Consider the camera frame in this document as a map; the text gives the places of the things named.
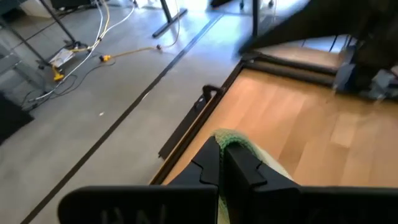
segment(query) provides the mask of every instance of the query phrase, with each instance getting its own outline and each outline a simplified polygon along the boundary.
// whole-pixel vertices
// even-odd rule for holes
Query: wooden floor
[[[243,70],[165,180],[218,128],[237,129],[302,185],[398,187],[398,106]]]

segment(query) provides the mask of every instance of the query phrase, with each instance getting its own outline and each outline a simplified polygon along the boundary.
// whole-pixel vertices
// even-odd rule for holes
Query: white cable
[[[97,1],[97,0],[95,1],[95,4],[97,5],[97,8],[98,8],[98,10],[99,10],[99,14],[101,15],[101,21],[99,22],[98,33],[97,33],[97,36],[95,37],[95,42],[96,42],[96,41],[98,40],[98,37],[100,36],[100,33],[101,33],[102,23],[103,23],[103,20],[104,20],[104,15],[102,14],[101,7],[100,7],[100,5],[98,4],[98,1]],[[48,93],[46,93],[46,94],[44,94],[44,95],[41,95],[41,96],[36,97],[36,98],[34,98],[34,99],[28,100],[28,102],[35,101],[35,100],[40,100],[40,99],[45,98],[46,96],[49,96],[49,95],[51,95],[52,93],[54,93],[55,90],[56,90],[60,85],[62,85],[62,83],[64,83],[64,82],[67,80],[67,78],[68,78],[74,71],[76,71],[81,65],[83,65],[83,64],[89,59],[89,57],[90,57],[91,54],[94,52],[94,50],[95,50],[96,47],[97,47],[97,45],[95,45],[95,46],[91,49],[91,52],[86,56],[86,58],[85,58],[82,62],[80,62],[80,64],[78,64],[72,71],[70,71],[70,72],[68,73],[68,75],[66,75],[65,78],[63,78],[63,80],[60,81],[60,83],[58,83],[58,85],[57,85],[56,87],[54,87],[51,91],[49,91]]]
[[[132,9],[131,9],[131,12],[130,12],[124,19],[122,19],[121,21],[119,21],[119,22],[116,23],[115,25],[109,27],[109,28],[103,33],[103,35],[105,36],[105,34],[106,34],[109,30],[111,30],[112,28],[114,28],[114,27],[120,25],[122,22],[126,21],[126,19],[128,19],[128,18],[131,16],[131,14],[134,12],[135,9],[136,9],[136,7],[135,7],[135,5],[133,5],[133,6],[132,6]]]

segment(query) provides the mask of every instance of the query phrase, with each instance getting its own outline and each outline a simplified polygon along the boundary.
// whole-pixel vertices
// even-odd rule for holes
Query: cable
[[[177,29],[177,35],[176,35],[175,40],[174,40],[174,42],[172,44],[166,45],[166,46],[161,46],[160,44],[158,44],[155,47],[143,47],[143,48],[140,48],[140,49],[137,49],[137,50],[131,50],[131,51],[127,51],[127,52],[122,52],[122,53],[119,53],[119,54],[116,54],[116,55],[103,55],[99,59],[102,62],[107,62],[111,58],[116,58],[116,57],[121,57],[121,56],[124,56],[124,55],[134,54],[134,53],[145,51],[145,50],[162,50],[162,49],[167,49],[167,48],[170,48],[170,47],[174,46],[177,43],[177,41],[178,41],[178,38],[180,36],[180,29],[181,29],[180,8],[178,6],[177,0],[174,0],[174,3],[175,3],[175,7],[177,8],[178,29]]]
[[[114,27],[120,25],[122,22],[126,21],[126,19],[128,19],[128,18],[131,16],[131,14],[134,12],[135,9],[136,9],[136,6],[133,5],[133,6],[132,6],[132,9],[131,9],[131,11],[130,11],[130,13],[129,13],[124,19],[122,19],[122,20],[119,21],[118,23],[114,24],[114,25],[111,26],[109,29],[105,30],[104,35],[105,35],[109,30],[113,29]]]
[[[103,16],[102,10],[101,10],[101,8],[100,8],[100,5],[98,4],[98,1],[95,1],[95,3],[96,3],[96,5],[97,5],[99,14],[100,14],[100,16],[101,16],[101,21],[100,21],[100,23],[99,23],[98,33],[97,33],[97,36],[96,36],[96,38],[95,38],[95,40],[98,40],[98,37],[100,36],[100,32],[101,32],[101,28],[102,28],[102,23],[103,23],[104,16]],[[58,85],[55,86],[51,91],[49,91],[48,93],[46,93],[46,94],[44,94],[44,95],[41,95],[41,96],[36,97],[36,98],[34,98],[34,99],[31,99],[31,100],[29,100],[29,101],[39,100],[39,99],[45,98],[46,96],[49,96],[49,95],[53,94],[53,93],[55,92],[55,90],[56,90],[62,83],[64,83],[64,82],[66,81],[66,79],[67,79],[74,71],[76,71],[81,65],[83,65],[83,64],[87,61],[87,59],[91,56],[91,54],[93,53],[93,51],[95,50],[95,48],[96,48],[96,46],[94,46],[93,50],[86,56],[86,58],[85,58],[82,62],[80,62],[72,71],[70,71],[70,72],[68,73],[68,75],[66,75],[65,78],[64,78],[62,81],[60,81],[60,83],[58,83]]]
[[[92,69],[90,69],[88,72],[86,72],[86,73],[84,74],[83,78],[80,80],[80,83],[79,83],[76,87],[74,87],[73,89],[70,89],[70,88],[75,84],[76,79],[74,79],[73,83],[72,83],[68,88],[66,88],[65,90],[63,90],[61,93],[57,94],[55,97],[51,98],[51,100],[52,100],[52,99],[55,99],[55,98],[58,98],[58,97],[60,97],[60,96],[65,96],[66,94],[69,94],[69,93],[71,93],[72,91],[74,91],[74,90],[76,90],[77,88],[79,88],[79,86],[84,82],[85,78],[86,78],[91,72],[93,72],[94,70],[96,70],[96,69],[98,69],[98,68],[101,68],[101,67],[110,67],[110,66],[114,65],[115,63],[116,63],[116,59],[114,59],[114,62],[112,62],[112,63],[101,64],[101,65],[97,65],[97,66],[93,67]]]
[[[103,37],[105,36],[106,30],[108,29],[108,26],[109,26],[109,21],[111,19],[111,13],[109,11],[109,7],[108,7],[108,4],[106,3],[106,0],[99,0],[99,1],[105,6],[106,15],[107,15],[106,23],[104,26],[104,31],[97,37],[97,39],[95,40],[95,42],[92,46],[89,46],[84,49],[71,49],[70,50],[71,52],[82,52],[82,51],[94,49],[102,41]],[[97,0],[95,1],[95,4],[97,5],[97,8],[100,8],[100,5],[98,4]]]
[[[36,91],[36,90],[32,90],[32,91],[28,92],[28,93],[25,95],[24,99],[22,100],[22,103],[19,105],[20,107],[23,107],[23,106],[24,106],[27,97],[28,97],[31,93],[33,93],[34,91]]]

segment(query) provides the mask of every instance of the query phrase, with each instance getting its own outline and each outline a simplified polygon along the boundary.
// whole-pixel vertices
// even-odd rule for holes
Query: machine part
[[[18,75],[34,88],[46,91],[49,87],[46,82],[43,82],[43,74],[26,65],[16,54],[0,45],[0,75],[9,70],[17,72]]]
[[[222,193],[231,224],[398,222],[398,189],[301,186],[238,143],[220,152],[209,138],[169,185],[75,190],[58,206],[60,223],[215,224]]]

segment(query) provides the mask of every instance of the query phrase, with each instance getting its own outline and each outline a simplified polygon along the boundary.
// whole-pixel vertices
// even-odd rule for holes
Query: concrete floor
[[[129,9],[112,7],[111,23],[119,21],[128,12]],[[219,16],[222,16],[219,12],[188,12],[181,20],[177,44],[165,53],[146,51],[118,58],[114,66],[92,72],[76,91],[48,101],[34,110],[32,114],[35,120],[0,146],[2,222],[23,221],[194,36],[209,21]],[[92,43],[99,15],[93,9],[66,16],[62,21],[78,40]],[[97,51],[113,54],[158,43],[171,43],[177,26],[159,39],[151,37],[163,22],[162,11],[138,9],[128,21],[106,36]],[[61,44],[59,40],[65,35],[56,25],[48,29],[44,32],[53,32],[50,38]],[[224,82],[239,60],[233,56],[237,44],[250,31],[251,17],[223,15],[149,92],[32,223],[58,223],[57,204],[73,189],[86,185],[148,183],[162,164],[157,157],[160,148],[198,98],[201,87]],[[42,48],[43,54],[56,49],[58,44],[47,44],[47,36],[36,36],[31,40],[34,47],[50,46]],[[306,41],[305,45],[328,49],[332,40],[311,40]],[[77,82],[98,63],[97,59],[90,60],[76,71]]]

